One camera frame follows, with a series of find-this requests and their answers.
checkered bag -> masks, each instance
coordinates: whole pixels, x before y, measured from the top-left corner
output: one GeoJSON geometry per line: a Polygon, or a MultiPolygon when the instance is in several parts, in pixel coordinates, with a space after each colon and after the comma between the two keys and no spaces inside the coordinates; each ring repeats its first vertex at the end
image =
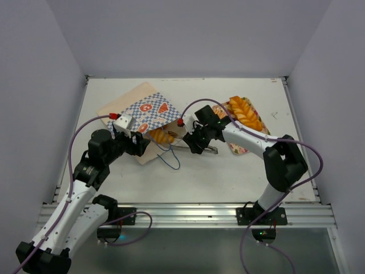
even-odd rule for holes
{"type": "MultiPolygon", "coordinates": [[[[110,112],[128,114],[136,119],[132,131],[146,134],[150,130],[168,125],[180,117],[180,113],[171,103],[151,84],[145,82],[133,90],[111,101],[97,111],[98,115],[110,112]]],[[[112,120],[102,119],[107,128],[113,132],[112,120]]],[[[151,142],[142,157],[136,157],[140,164],[154,159],[164,151],[151,142]]]]}

croissant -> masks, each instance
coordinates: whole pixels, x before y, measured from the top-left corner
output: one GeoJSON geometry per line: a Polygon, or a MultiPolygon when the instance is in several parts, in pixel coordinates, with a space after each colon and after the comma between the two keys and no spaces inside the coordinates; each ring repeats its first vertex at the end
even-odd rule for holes
{"type": "Polygon", "coordinates": [[[151,130],[149,135],[156,141],[157,144],[163,143],[172,143],[174,141],[174,137],[164,132],[161,128],[157,128],[155,130],[151,130]]]}
{"type": "Polygon", "coordinates": [[[249,104],[247,104],[246,100],[243,100],[239,96],[235,96],[229,98],[229,104],[238,121],[253,130],[262,131],[261,122],[257,119],[255,112],[253,112],[249,104]]]}

blue cord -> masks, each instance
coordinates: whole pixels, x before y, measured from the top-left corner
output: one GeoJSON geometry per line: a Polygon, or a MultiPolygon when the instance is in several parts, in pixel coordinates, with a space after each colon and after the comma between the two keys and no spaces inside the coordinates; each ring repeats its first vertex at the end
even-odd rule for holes
{"type": "Polygon", "coordinates": [[[158,144],[158,142],[156,142],[156,140],[154,140],[154,138],[149,134],[149,133],[146,133],[146,135],[151,139],[151,141],[153,141],[157,147],[159,149],[161,149],[162,151],[165,151],[165,152],[168,152],[168,151],[171,151],[172,152],[172,155],[175,157],[175,159],[177,160],[177,163],[179,164],[179,166],[177,168],[173,167],[172,165],[170,165],[169,163],[167,163],[164,158],[162,158],[160,155],[157,154],[157,156],[170,168],[172,168],[173,170],[179,170],[180,167],[181,167],[181,164],[180,164],[180,161],[179,159],[177,158],[177,156],[175,155],[175,152],[173,152],[173,149],[172,149],[172,146],[171,146],[171,143],[169,142],[167,136],[166,136],[166,132],[163,130],[163,128],[161,128],[164,135],[165,135],[165,139],[167,140],[167,142],[169,143],[169,149],[168,150],[165,150],[165,148],[162,148],[160,147],[160,145],[158,144]]]}

red cable connector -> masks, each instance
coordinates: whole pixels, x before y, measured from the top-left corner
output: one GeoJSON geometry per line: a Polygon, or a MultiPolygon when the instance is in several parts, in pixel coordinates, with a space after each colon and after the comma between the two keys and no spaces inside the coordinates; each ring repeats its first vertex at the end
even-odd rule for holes
{"type": "Polygon", "coordinates": [[[183,127],[183,126],[184,126],[184,120],[183,120],[182,118],[179,118],[179,119],[177,120],[177,126],[178,126],[178,127],[183,127]]]}
{"type": "Polygon", "coordinates": [[[117,113],[109,113],[109,118],[112,120],[116,120],[120,117],[120,114],[117,113]]]}

red food print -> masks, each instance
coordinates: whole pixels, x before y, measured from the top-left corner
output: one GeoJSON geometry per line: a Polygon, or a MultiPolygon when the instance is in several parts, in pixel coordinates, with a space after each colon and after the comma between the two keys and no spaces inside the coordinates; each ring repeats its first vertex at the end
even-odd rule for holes
{"type": "Polygon", "coordinates": [[[140,125],[137,131],[139,131],[140,133],[144,133],[147,129],[148,129],[148,124],[144,123],[140,125]]]}
{"type": "Polygon", "coordinates": [[[168,110],[169,110],[169,106],[167,105],[167,103],[163,103],[160,106],[158,113],[164,113],[164,112],[166,112],[168,110]]]}
{"type": "Polygon", "coordinates": [[[151,104],[143,104],[142,106],[139,107],[139,109],[143,112],[149,111],[152,109],[152,105],[151,104]]]}

